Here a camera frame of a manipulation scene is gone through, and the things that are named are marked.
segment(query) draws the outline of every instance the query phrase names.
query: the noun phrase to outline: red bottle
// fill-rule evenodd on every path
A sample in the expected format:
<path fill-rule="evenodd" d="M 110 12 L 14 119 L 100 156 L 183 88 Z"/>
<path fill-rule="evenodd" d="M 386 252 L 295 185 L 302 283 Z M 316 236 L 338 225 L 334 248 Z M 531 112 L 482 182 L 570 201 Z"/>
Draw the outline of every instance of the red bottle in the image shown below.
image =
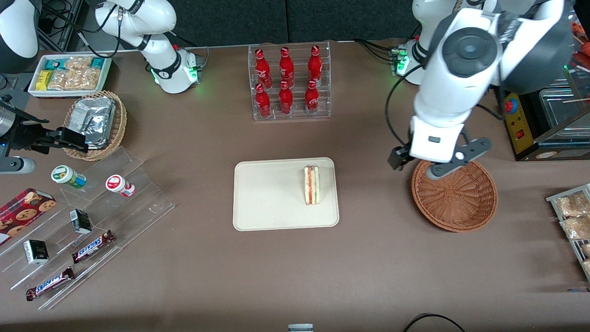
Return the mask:
<path fill-rule="evenodd" d="M 256 75 L 258 80 L 264 86 L 264 90 L 268 90 L 273 86 L 273 79 L 270 77 L 270 66 L 264 58 L 264 52 L 259 48 L 254 51 L 256 56 Z"/>
<path fill-rule="evenodd" d="M 270 117 L 270 98 L 264 91 L 264 86 L 261 83 L 256 83 L 256 105 L 258 106 L 258 112 L 263 118 Z"/>
<path fill-rule="evenodd" d="M 309 79 L 316 81 L 316 87 L 322 85 L 322 58 L 320 58 L 320 47 L 312 46 L 312 57 L 307 62 Z"/>
<path fill-rule="evenodd" d="M 287 47 L 281 48 L 281 61 L 278 63 L 278 67 L 281 69 L 281 79 L 287 81 L 289 88 L 293 87 L 295 85 L 295 67 Z"/>
<path fill-rule="evenodd" d="M 281 102 L 281 112 L 289 115 L 293 112 L 293 92 L 289 89 L 289 83 L 281 81 L 281 90 L 278 93 L 278 99 Z"/>
<path fill-rule="evenodd" d="M 305 91 L 305 112 L 308 115 L 315 115 L 317 113 L 317 102 L 319 99 L 320 94 L 316 89 L 316 81 L 309 80 L 307 91 Z"/>

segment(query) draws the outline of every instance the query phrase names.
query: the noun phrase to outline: sandwich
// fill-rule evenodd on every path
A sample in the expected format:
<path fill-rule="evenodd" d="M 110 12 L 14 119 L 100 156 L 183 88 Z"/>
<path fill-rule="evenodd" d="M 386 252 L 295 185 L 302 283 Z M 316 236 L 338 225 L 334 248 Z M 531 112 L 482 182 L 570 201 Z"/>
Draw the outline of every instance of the sandwich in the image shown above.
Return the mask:
<path fill-rule="evenodd" d="M 315 205 L 320 203 L 320 173 L 315 165 L 304 168 L 305 204 Z"/>

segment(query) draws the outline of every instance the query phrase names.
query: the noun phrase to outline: red button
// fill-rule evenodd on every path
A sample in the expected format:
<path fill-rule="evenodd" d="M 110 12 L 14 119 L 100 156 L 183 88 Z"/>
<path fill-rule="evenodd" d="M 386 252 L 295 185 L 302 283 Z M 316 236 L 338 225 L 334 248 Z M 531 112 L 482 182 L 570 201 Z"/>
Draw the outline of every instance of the red button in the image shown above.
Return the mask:
<path fill-rule="evenodd" d="M 507 102 L 504 103 L 504 111 L 506 111 L 506 113 L 512 112 L 513 108 L 514 108 L 514 103 L 511 100 L 508 100 Z"/>

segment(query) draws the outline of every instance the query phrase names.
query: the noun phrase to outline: wicker basket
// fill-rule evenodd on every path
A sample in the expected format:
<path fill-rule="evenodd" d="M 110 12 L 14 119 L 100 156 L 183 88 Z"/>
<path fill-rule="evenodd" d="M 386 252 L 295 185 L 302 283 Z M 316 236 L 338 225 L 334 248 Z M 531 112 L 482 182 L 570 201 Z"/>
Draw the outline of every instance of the wicker basket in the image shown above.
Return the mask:
<path fill-rule="evenodd" d="M 64 149 L 65 153 L 70 157 L 83 159 L 86 161 L 97 161 L 108 157 L 111 153 L 117 150 L 119 146 L 121 146 L 123 136 L 125 135 L 125 126 L 127 125 L 127 111 L 125 110 L 125 105 L 123 105 L 121 99 L 119 99 L 116 94 L 108 91 L 93 93 L 91 95 L 82 97 L 82 99 L 98 97 L 110 97 L 117 104 L 117 108 L 114 113 L 113 126 L 111 127 L 111 133 L 109 137 L 110 143 L 105 149 L 89 150 L 88 153 L 83 153 L 74 149 Z M 72 105 L 70 111 L 65 116 L 64 127 L 66 127 L 69 123 L 70 116 L 74 110 L 75 105 L 76 104 Z"/>
<path fill-rule="evenodd" d="M 430 165 L 421 161 L 412 176 L 412 196 L 428 220 L 452 232 L 470 232 L 491 220 L 498 207 L 498 192 L 481 164 L 469 162 L 439 180 L 426 175 Z"/>

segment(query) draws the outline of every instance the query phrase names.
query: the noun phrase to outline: foil package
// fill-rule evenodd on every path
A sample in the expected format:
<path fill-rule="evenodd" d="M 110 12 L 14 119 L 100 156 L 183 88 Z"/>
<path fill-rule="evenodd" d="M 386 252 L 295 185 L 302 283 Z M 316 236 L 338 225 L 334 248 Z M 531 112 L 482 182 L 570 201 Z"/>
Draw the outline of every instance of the foil package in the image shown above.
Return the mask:
<path fill-rule="evenodd" d="M 88 149 L 104 149 L 109 145 L 116 104 L 109 97 L 79 100 L 67 127 L 86 137 Z"/>

